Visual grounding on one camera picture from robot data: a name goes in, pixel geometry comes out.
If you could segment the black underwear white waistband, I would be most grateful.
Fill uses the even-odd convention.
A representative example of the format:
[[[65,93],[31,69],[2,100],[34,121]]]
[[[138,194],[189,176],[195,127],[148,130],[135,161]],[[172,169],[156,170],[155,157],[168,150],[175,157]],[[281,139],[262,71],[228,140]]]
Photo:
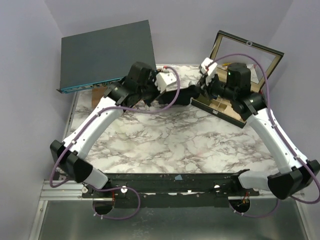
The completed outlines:
[[[176,93],[177,90],[166,91],[157,99],[157,101],[161,105],[168,105],[173,101]],[[188,106],[191,104],[192,99],[196,99],[200,96],[200,93],[200,87],[194,84],[188,86],[187,88],[181,88],[173,105]]]

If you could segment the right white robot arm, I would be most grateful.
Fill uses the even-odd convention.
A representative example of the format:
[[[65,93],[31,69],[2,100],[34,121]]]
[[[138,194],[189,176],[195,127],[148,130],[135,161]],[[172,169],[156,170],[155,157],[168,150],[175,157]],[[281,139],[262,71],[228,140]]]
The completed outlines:
[[[251,90],[251,70],[244,63],[232,63],[226,81],[217,74],[218,64],[206,58],[199,67],[200,90],[207,98],[221,97],[261,138],[276,163],[278,173],[246,170],[230,183],[230,191],[241,196],[248,189],[271,191],[284,200],[306,188],[320,171],[317,160],[309,160],[299,151],[267,108],[265,98]]]

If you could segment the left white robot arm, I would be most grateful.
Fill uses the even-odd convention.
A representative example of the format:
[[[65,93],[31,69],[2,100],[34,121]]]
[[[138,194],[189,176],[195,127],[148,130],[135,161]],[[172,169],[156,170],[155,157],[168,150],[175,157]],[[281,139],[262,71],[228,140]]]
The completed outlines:
[[[110,84],[89,117],[62,142],[54,140],[50,151],[54,167],[62,169],[77,183],[93,187],[101,198],[111,191],[108,177],[85,159],[107,127],[140,100],[150,104],[160,94],[156,72],[143,62],[135,62],[127,76]]]

